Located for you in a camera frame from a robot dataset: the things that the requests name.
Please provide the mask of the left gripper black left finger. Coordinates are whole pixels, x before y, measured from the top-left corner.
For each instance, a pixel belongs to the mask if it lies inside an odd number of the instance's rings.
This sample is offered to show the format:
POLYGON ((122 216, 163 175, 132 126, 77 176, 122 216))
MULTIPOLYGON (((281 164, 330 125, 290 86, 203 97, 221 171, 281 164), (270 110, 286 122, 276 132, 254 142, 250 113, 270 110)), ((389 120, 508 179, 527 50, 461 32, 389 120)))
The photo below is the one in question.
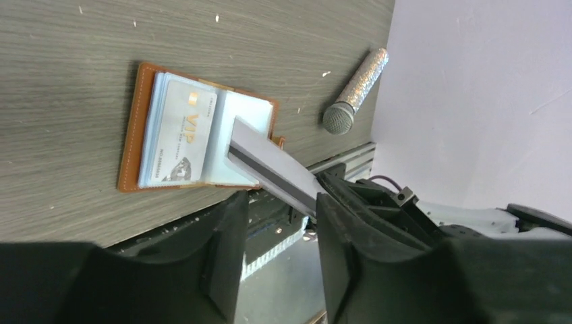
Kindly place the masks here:
POLYGON ((232 323, 248 230, 236 192, 123 256, 88 242, 1 245, 2 323, 232 323))

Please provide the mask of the brown leather card holder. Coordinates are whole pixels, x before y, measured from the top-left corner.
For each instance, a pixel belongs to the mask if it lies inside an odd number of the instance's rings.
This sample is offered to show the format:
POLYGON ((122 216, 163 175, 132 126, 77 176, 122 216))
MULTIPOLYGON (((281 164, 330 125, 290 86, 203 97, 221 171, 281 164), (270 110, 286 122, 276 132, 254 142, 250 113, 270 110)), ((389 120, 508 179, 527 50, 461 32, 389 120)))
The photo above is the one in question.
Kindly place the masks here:
POLYGON ((273 134, 279 103, 268 97, 224 86, 196 76, 144 62, 138 67, 125 146, 119 170, 118 189, 137 192, 172 188, 258 188, 259 182, 234 166, 227 158, 233 122, 240 118, 258 133, 282 147, 285 138, 273 134), (208 137, 202 177, 192 184, 157 186, 150 183, 170 80, 205 87, 217 93, 216 108, 208 137))

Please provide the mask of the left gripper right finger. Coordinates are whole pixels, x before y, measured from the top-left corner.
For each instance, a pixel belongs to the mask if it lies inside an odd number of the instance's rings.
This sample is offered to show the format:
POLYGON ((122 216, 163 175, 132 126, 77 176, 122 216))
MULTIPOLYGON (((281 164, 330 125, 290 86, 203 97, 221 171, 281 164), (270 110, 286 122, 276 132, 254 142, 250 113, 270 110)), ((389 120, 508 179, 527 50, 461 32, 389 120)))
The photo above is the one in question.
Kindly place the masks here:
POLYGON ((427 250, 317 200, 330 323, 570 323, 571 241, 447 238, 427 250))

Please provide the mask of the silver striped credit card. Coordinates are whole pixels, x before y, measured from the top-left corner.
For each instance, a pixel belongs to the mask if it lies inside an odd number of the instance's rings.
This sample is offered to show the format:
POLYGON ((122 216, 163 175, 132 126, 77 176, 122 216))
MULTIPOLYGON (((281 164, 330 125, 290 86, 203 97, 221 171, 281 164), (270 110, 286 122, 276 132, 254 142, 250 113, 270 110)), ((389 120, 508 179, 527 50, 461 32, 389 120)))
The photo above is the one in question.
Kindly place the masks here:
POLYGON ((284 203, 316 216, 317 196, 325 192, 316 176, 240 118, 233 122, 227 157, 284 203))

